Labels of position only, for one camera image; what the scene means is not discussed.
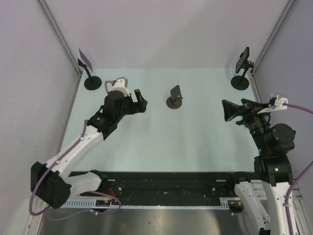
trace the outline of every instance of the small black stand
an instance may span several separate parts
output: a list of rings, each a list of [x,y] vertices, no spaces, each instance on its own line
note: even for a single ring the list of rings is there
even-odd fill
[[[89,91],[97,90],[102,85],[102,80],[100,77],[92,76],[87,68],[87,65],[83,64],[80,59],[78,59],[78,65],[83,67],[88,75],[88,78],[85,80],[85,88]]]
[[[249,57],[249,47],[246,47],[244,52],[241,53],[240,59],[236,64],[236,73],[239,73],[241,69],[244,69],[244,73],[241,76],[240,75],[234,76],[230,81],[231,86],[240,91],[243,91],[249,87],[249,81],[245,77],[245,75],[249,68],[254,68],[253,62],[248,61],[248,57]]]
[[[167,98],[166,105],[170,109],[178,109],[182,105],[182,96],[179,85],[171,89],[171,96]]]
[[[233,88],[244,91],[249,87],[249,80],[245,77],[246,72],[247,70],[244,71],[243,75],[237,75],[231,79],[230,84]]]

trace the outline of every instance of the black bracket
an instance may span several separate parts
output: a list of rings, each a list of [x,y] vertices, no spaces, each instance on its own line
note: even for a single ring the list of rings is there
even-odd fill
[[[249,87],[249,81],[246,79],[245,75],[249,68],[254,68],[254,63],[248,61],[250,48],[246,47],[244,52],[241,53],[240,58],[236,64],[236,73],[239,73],[241,69],[244,69],[243,75],[234,76],[231,79],[231,85],[233,88],[243,91]]]
[[[260,180],[271,184],[293,182],[291,164],[286,154],[276,156],[259,155],[254,158],[254,171],[259,175]]]
[[[41,176],[47,171],[44,164],[36,162],[30,170],[30,190],[33,192]],[[61,207],[70,196],[71,185],[64,182],[59,172],[50,171],[40,184],[36,196],[48,203],[52,208]]]
[[[171,109],[178,109],[182,105],[182,99],[179,85],[171,89],[171,96],[166,100],[166,104]]]
[[[259,235],[270,235],[270,230],[264,230],[264,228],[260,228]]]
[[[78,65],[86,71],[88,78],[85,80],[84,85],[85,88],[89,91],[97,90],[102,85],[102,80],[100,77],[92,76],[88,70],[86,64],[84,64],[80,59],[78,59]]]
[[[70,176],[85,173],[72,172]],[[103,173],[125,206],[220,206],[221,197],[237,197],[233,182],[258,179],[255,173],[242,172],[233,175],[228,172]]]
[[[101,179],[101,183],[97,191],[100,191],[100,192],[106,191],[109,187],[109,181],[108,181],[108,177],[106,176],[106,174],[98,170],[91,170],[90,172],[92,172],[93,174],[96,174]]]

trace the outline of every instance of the white bracket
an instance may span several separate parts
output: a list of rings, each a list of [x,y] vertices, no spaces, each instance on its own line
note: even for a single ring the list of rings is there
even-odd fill
[[[118,77],[113,85],[114,91],[120,91],[124,96],[130,96],[129,90],[127,89],[128,79],[125,77]]]
[[[88,172],[87,174],[65,178],[64,181],[72,185],[70,188],[70,197],[73,197],[83,192],[96,191],[102,180],[96,174]]]
[[[270,230],[270,234],[290,235],[286,208],[284,206],[285,195],[290,187],[289,183],[288,182],[277,183],[275,187],[272,187],[271,184],[266,182],[262,182],[262,184],[268,199],[268,212],[270,214],[270,219],[273,224]],[[299,235],[294,218],[292,194],[289,197],[288,204],[290,210],[293,235]]]
[[[268,108],[262,109],[261,111],[258,112],[258,114],[261,113],[270,113],[273,111],[279,111],[279,110],[284,110],[287,109],[287,106],[283,105],[284,103],[288,103],[288,99],[284,97],[282,94],[272,94],[271,99],[275,99],[275,102],[273,105],[269,104]]]
[[[259,234],[261,228],[270,230],[270,219],[260,200],[256,197],[252,183],[247,181],[235,185],[235,193],[242,201],[252,223],[252,234]]]

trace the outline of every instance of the gray wall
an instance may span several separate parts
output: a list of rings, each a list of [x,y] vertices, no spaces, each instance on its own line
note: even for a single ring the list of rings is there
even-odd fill
[[[288,0],[46,0],[97,69],[233,67],[256,59]]]
[[[0,234],[60,143],[78,75],[35,0],[0,7]]]
[[[289,103],[313,109],[313,1],[298,0],[256,72],[262,100],[285,93]],[[295,149],[288,154],[294,176],[313,161],[313,116],[293,108],[272,114],[296,130]],[[299,186],[313,224],[313,169]]]

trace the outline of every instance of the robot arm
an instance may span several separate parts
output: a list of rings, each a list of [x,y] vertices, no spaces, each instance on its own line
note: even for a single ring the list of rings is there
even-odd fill
[[[269,113],[283,110],[288,103],[285,97],[276,95],[269,103],[261,104],[251,100],[242,99],[243,105],[236,105],[223,100],[225,121],[233,120],[241,116],[242,120],[237,125],[245,125],[259,149],[259,156],[254,159],[254,171],[262,180],[268,202],[268,213],[265,211],[260,200],[254,194],[252,183],[240,180],[235,184],[235,193],[243,202],[251,221],[253,235],[291,235],[288,221],[293,229],[292,235],[297,235],[296,223],[292,207],[292,195],[285,205],[285,196],[293,182],[291,165],[287,153],[294,149],[295,131],[285,124],[277,124],[270,127]]]
[[[104,141],[125,115],[144,113],[147,101],[140,90],[135,90],[138,102],[133,102],[127,89],[127,79],[118,78],[108,93],[104,105],[88,121],[80,134],[68,147],[45,164],[36,162],[31,168],[31,191],[57,209],[70,196],[95,191],[107,185],[107,177],[97,170],[69,177],[73,168],[94,147]]]

